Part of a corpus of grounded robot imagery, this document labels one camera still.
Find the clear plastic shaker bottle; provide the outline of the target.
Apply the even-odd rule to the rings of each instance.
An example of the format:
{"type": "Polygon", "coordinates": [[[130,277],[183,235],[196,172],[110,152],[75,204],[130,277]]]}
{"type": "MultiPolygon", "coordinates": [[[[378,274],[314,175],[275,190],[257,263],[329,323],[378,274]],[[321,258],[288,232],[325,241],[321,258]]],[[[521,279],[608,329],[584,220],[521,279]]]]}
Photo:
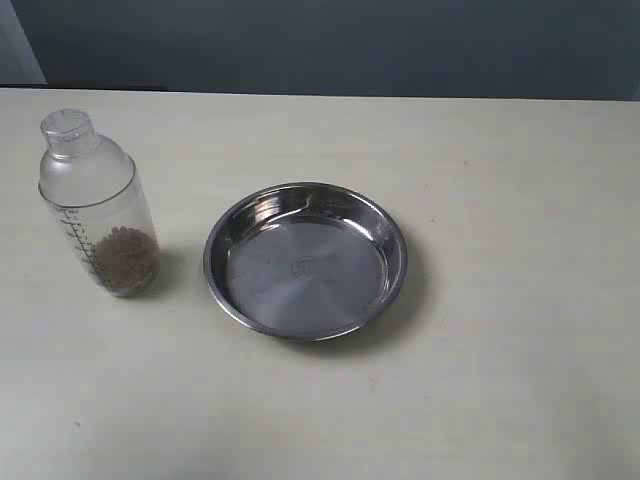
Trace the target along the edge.
{"type": "Polygon", "coordinates": [[[40,124],[38,191],[93,281],[131,297],[154,279],[160,247],[136,163],[90,116],[62,109],[40,124]]]}

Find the round stainless steel plate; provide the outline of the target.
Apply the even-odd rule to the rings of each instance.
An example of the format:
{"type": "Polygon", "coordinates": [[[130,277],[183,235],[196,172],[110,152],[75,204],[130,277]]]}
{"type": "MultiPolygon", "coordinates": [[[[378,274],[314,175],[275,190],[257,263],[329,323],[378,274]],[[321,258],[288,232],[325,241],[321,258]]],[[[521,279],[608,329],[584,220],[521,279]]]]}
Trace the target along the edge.
{"type": "Polygon", "coordinates": [[[345,187],[293,182],[255,192],[210,231],[203,273],[244,327],[297,342],[363,328],[397,298],[404,235],[378,204],[345,187]]]}

